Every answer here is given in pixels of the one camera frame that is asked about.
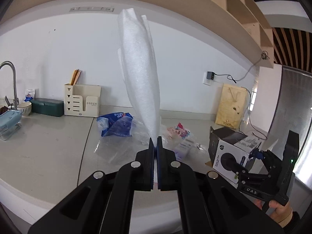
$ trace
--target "white wall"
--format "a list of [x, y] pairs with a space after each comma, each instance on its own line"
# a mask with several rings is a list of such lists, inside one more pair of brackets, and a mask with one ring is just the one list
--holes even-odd
[[260, 67], [257, 95], [255, 105], [250, 113], [252, 125], [268, 132], [275, 113], [278, 96], [282, 65], [274, 64], [274, 68]]
[[[71, 7], [115, 7], [114, 13], [76, 12]], [[147, 15], [156, 54], [161, 109], [216, 113], [223, 82], [202, 84], [204, 72], [240, 78], [251, 63], [225, 40], [172, 11], [134, 0], [58, 0], [31, 8], [0, 26], [0, 62], [16, 66], [18, 97], [39, 89], [37, 97], [63, 99], [63, 85], [74, 69], [80, 84], [101, 85], [101, 105], [129, 107], [121, 76], [117, 15], [134, 7]], [[240, 83], [251, 90], [254, 75]], [[0, 71], [0, 98], [13, 98], [9, 67]]]

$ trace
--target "green lunch box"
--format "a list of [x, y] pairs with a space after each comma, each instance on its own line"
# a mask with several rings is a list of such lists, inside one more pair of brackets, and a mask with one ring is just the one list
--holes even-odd
[[55, 117], [64, 115], [64, 101], [47, 98], [34, 98], [32, 102], [32, 112]]

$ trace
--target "power adapter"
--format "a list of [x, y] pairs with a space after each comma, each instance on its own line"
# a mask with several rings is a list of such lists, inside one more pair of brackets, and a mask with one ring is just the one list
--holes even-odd
[[207, 79], [209, 79], [209, 80], [213, 80], [213, 78], [214, 78], [214, 75], [215, 75], [215, 73], [214, 72], [212, 72], [212, 71], [208, 71], [207, 72]]

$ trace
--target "utensil holder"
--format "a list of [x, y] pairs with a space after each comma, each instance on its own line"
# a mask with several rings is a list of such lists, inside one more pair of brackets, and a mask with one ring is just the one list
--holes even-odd
[[101, 86], [64, 85], [64, 114], [99, 117]]

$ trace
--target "product box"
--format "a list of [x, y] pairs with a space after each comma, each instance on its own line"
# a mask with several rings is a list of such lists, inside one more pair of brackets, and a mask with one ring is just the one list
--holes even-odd
[[216, 130], [210, 127], [208, 152], [212, 167], [237, 184], [238, 176], [226, 166], [226, 160], [234, 157], [237, 163], [250, 170], [255, 158], [250, 158], [249, 154], [260, 143], [261, 139], [256, 136], [247, 136], [227, 127]]

